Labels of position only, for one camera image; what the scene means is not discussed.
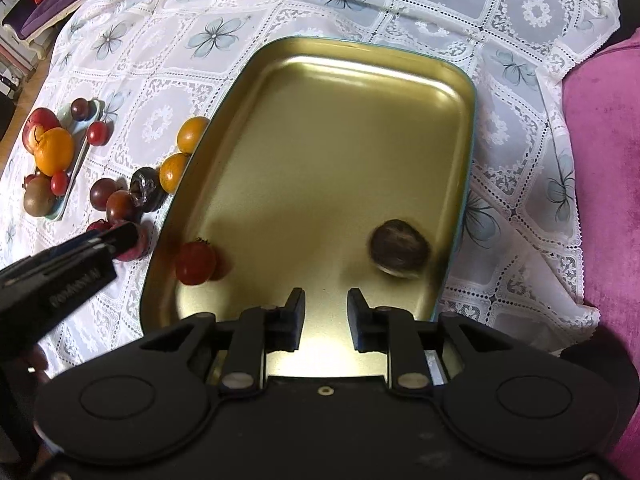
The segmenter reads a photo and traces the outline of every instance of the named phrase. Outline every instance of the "orange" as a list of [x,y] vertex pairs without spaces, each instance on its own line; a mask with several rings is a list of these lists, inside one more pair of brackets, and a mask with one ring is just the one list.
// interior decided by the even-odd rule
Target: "orange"
[[47,130],[36,142],[36,148],[33,150],[36,166],[47,176],[66,171],[74,160],[74,140],[64,128]]
[[180,178],[184,173],[184,168],[189,161],[189,155],[185,153],[176,153],[169,156],[160,166],[160,186],[167,193],[175,193],[175,189],[178,187]]
[[178,149],[183,153],[193,153],[204,130],[209,126],[206,117],[192,117],[184,121],[178,132]]

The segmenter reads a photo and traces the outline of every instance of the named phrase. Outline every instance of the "bolt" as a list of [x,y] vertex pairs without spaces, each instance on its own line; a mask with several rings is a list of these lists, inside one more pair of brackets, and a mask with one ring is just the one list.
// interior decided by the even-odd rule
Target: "bolt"
[[418,372],[409,372],[398,377],[398,385],[408,390],[418,390],[429,384],[429,378]]
[[230,390],[244,390],[254,384],[254,378],[245,372],[231,372],[222,378],[222,384]]
[[318,388],[318,394],[322,395],[323,397],[333,395],[334,391],[335,390],[331,386],[320,386]]

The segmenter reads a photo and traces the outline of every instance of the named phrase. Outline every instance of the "metal tray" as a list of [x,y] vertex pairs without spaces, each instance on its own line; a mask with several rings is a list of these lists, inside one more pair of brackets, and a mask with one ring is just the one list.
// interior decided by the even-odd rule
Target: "metal tray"
[[[91,99],[89,103],[90,106],[92,106],[94,113],[85,121],[75,121],[71,118],[69,104],[56,114],[58,120],[60,121],[60,125],[73,137],[76,150],[74,153],[74,160],[70,167],[71,173],[69,174],[69,184],[66,188],[66,193],[63,196],[59,196],[56,198],[51,211],[49,211],[49,213],[44,217],[47,220],[51,220],[53,222],[60,220],[62,218],[62,215],[65,213],[66,203],[69,202],[69,196],[71,195],[71,189],[76,182],[76,176],[78,176],[78,171],[80,171],[80,167],[84,162],[86,153],[89,151],[90,144],[85,136],[86,129],[94,121],[100,120],[100,117],[102,116],[102,102],[98,101],[98,99]],[[35,171],[36,169],[37,166],[34,164],[33,171]]]
[[[460,228],[476,92],[442,60],[370,44],[286,38],[239,75],[184,173],[148,268],[145,332],[210,311],[284,304],[306,291],[300,350],[269,374],[382,374],[385,357],[353,350],[346,295],[429,319]],[[394,278],[367,255],[373,229],[400,218],[431,245],[424,275]],[[183,286],[180,244],[206,238],[226,276]]]

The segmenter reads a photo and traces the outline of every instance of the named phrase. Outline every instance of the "floral tablecloth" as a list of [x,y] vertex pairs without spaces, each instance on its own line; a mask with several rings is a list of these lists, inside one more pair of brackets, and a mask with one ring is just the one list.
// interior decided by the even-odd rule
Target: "floral tablecloth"
[[[0,180],[0,262],[100,218],[89,204],[91,184],[157,166],[176,150],[182,122],[212,116],[265,43],[294,34],[344,38],[448,60],[478,88],[462,241],[439,309],[550,351],[572,344],[591,333],[598,311],[581,305],[559,82],[616,29],[618,14],[616,0],[88,0],[60,33],[35,105],[57,110],[78,96],[99,98],[113,136],[90,150],[60,222],[25,215],[20,185],[33,157],[18,141]],[[155,231],[168,205],[146,216]],[[44,339],[52,374],[142,334],[148,260],[116,263],[118,279]]]

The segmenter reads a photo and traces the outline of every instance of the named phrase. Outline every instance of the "pink velvet cushion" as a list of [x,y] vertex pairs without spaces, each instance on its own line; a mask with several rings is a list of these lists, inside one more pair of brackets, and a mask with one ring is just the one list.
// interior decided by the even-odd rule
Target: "pink velvet cushion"
[[[639,368],[640,29],[576,68],[562,100],[575,158],[584,297]],[[640,410],[610,459],[640,479]]]

